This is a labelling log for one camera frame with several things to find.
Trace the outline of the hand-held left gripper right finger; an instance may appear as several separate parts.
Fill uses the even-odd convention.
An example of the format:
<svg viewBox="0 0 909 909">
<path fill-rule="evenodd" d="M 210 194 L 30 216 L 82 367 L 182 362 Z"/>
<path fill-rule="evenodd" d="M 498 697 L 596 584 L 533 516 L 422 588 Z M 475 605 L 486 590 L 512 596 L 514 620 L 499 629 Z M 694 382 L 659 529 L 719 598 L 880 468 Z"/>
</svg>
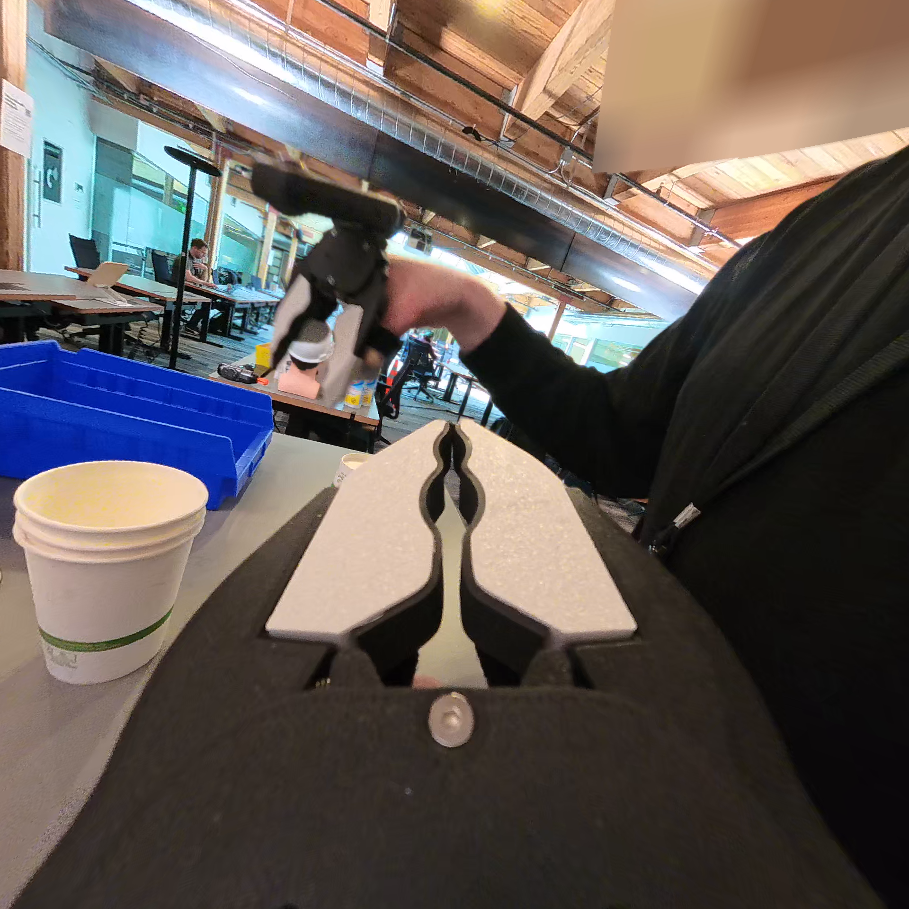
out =
<svg viewBox="0 0 909 909">
<path fill-rule="evenodd" d="M 463 629 L 494 661 L 631 640 L 637 623 L 568 490 L 483 426 L 456 426 Z"/>
</svg>

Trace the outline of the person's right forearm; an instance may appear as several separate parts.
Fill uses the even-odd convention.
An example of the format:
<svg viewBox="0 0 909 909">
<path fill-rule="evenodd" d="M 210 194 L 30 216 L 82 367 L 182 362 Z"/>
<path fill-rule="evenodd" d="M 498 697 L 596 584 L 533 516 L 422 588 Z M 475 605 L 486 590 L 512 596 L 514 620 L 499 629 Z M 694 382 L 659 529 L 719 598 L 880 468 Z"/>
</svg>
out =
<svg viewBox="0 0 909 909">
<path fill-rule="evenodd" d="M 676 399 L 702 341 L 689 315 L 629 366 L 580 366 L 513 308 L 463 362 L 534 446 L 613 497 L 647 498 Z"/>
</svg>

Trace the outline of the person in black sweater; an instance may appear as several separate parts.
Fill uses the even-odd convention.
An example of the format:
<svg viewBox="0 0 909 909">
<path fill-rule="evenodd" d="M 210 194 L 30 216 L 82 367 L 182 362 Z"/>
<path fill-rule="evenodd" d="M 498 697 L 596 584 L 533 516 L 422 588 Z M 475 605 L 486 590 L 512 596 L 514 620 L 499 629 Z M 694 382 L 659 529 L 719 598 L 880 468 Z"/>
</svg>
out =
<svg viewBox="0 0 909 909">
<path fill-rule="evenodd" d="M 643 531 L 888 907 L 907 907 L 907 180 L 907 149 L 854 171 L 691 307 Z"/>
</svg>

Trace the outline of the blue plastic bin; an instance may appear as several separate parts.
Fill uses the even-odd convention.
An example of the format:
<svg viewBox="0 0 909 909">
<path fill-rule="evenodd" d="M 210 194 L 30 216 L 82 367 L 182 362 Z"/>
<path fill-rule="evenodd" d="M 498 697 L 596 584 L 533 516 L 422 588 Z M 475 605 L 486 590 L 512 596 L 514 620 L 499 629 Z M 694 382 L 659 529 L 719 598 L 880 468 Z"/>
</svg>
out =
<svg viewBox="0 0 909 909">
<path fill-rule="evenodd" d="M 274 432 L 269 399 L 231 383 L 46 340 L 1 347 L 1 474 L 160 463 L 206 487 L 208 510 L 243 494 Z"/>
</svg>

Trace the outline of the grey desk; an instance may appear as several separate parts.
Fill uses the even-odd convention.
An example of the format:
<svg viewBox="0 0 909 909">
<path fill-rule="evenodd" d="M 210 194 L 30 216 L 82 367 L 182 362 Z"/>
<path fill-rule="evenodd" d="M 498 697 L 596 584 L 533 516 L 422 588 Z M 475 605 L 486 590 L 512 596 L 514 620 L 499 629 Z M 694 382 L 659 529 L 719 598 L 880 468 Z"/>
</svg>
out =
<svg viewBox="0 0 909 909">
<path fill-rule="evenodd" d="M 347 449 L 279 435 L 236 500 L 207 513 L 195 539 L 165 646 L 228 574 L 330 486 Z M 14 493 L 1 483 L 1 903 L 72 824 L 103 772 L 159 658 L 110 683 L 71 686 L 46 670 L 25 555 L 12 539 Z"/>
</svg>

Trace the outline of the cluttered work table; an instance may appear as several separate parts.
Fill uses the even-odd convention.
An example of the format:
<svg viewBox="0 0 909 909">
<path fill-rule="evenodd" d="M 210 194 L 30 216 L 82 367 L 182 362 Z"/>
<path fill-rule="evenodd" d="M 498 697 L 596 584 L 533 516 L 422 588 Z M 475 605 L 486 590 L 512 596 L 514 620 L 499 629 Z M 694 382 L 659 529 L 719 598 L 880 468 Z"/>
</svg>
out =
<svg viewBox="0 0 909 909">
<path fill-rule="evenodd" d="M 263 365 L 257 365 L 256 357 L 251 355 L 231 364 L 219 365 L 208 377 L 232 387 L 265 394 L 271 401 L 273 412 L 283 415 L 279 428 L 285 435 L 312 438 L 368 454 L 374 452 L 383 427 L 383 418 L 377 409 L 377 390 L 368 411 L 352 410 L 346 408 L 344 403 L 329 408 L 320 399 L 309 400 L 279 391 L 278 378 L 287 369 L 287 365 L 282 365 L 276 373 L 268 372 Z"/>
</svg>

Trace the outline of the person's right hand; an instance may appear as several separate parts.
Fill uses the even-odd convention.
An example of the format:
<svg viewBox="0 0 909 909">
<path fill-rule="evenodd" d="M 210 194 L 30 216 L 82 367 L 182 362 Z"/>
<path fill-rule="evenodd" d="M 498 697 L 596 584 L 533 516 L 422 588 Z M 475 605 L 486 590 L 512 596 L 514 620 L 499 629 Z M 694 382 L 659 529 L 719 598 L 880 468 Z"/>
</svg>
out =
<svg viewBox="0 0 909 909">
<path fill-rule="evenodd" d="M 480 347 L 506 314 L 506 301 L 477 278 L 433 261 L 392 257 L 386 289 L 383 328 L 396 336 L 444 328 L 463 355 Z"/>
</svg>

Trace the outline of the large black ceiling duct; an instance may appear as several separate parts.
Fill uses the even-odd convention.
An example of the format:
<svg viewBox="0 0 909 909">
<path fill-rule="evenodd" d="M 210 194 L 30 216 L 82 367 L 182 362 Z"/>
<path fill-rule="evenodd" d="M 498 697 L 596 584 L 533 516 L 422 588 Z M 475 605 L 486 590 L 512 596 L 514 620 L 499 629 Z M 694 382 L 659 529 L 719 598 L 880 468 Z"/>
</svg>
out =
<svg viewBox="0 0 909 909">
<path fill-rule="evenodd" d="M 46 2 L 45 29 L 666 320 L 710 280 L 652 231 L 462 134 L 251 3 Z"/>
</svg>

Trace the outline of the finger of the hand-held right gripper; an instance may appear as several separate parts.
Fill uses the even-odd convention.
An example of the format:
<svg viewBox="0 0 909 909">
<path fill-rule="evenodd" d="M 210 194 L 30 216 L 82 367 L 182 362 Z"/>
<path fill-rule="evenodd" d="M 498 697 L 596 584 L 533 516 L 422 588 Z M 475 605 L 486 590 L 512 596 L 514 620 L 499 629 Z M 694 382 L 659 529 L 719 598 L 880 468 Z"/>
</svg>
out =
<svg viewBox="0 0 909 909">
<path fill-rule="evenodd" d="M 364 380 L 375 384 L 382 360 L 375 351 L 364 355 L 355 353 L 358 333 L 363 321 L 363 308 L 353 303 L 342 303 L 333 328 L 334 349 L 322 365 L 322 403 L 335 408 L 344 403 L 351 383 Z"/>
<path fill-rule="evenodd" d="M 272 372 L 289 358 L 301 369 L 316 366 L 316 348 L 309 341 L 300 341 L 308 323 L 312 290 L 308 277 L 296 277 L 279 303 L 272 338 Z"/>
</svg>

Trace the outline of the wooden top office desk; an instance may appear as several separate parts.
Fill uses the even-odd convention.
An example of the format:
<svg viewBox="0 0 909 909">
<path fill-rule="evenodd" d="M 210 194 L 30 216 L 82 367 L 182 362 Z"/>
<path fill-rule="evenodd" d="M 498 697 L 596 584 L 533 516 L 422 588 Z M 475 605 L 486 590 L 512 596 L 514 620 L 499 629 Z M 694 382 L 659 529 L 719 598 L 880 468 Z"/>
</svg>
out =
<svg viewBox="0 0 909 909">
<path fill-rule="evenodd" d="M 1 272 L 1 303 L 2 344 L 24 342 L 29 320 L 51 316 L 98 327 L 99 350 L 115 356 L 123 353 L 126 324 L 145 313 L 165 312 L 160 304 L 122 296 L 89 281 L 11 270 Z"/>
<path fill-rule="evenodd" d="M 120 276 L 112 287 L 123 293 L 148 297 L 153 301 L 174 303 L 177 289 L 169 284 L 149 278 L 134 276 L 129 272 Z M 185 291 L 185 302 L 198 306 L 215 306 L 220 312 L 259 312 L 258 318 L 270 322 L 275 315 L 281 298 L 273 294 L 252 290 L 247 287 L 234 286 L 228 290 L 212 289 L 200 285 L 190 285 Z"/>
</svg>

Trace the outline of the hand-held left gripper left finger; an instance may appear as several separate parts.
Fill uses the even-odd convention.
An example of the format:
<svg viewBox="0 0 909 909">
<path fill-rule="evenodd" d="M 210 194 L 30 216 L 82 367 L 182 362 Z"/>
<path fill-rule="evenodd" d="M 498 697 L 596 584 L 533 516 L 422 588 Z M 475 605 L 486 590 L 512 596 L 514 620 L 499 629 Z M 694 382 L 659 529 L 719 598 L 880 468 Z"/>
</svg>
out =
<svg viewBox="0 0 909 909">
<path fill-rule="evenodd" d="M 445 475 L 454 426 L 435 421 L 370 456 L 335 490 L 267 619 L 269 636 L 408 661 L 443 610 Z"/>
</svg>

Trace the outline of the white paper wall notice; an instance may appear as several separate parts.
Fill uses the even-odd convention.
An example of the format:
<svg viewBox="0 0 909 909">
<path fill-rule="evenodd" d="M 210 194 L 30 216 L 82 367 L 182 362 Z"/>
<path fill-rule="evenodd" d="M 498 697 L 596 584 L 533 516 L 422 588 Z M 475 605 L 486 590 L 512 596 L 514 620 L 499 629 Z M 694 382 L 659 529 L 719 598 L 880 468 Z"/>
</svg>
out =
<svg viewBox="0 0 909 909">
<path fill-rule="evenodd" d="M 35 120 L 35 103 L 27 92 L 2 80 L 1 147 L 29 159 Z"/>
</svg>

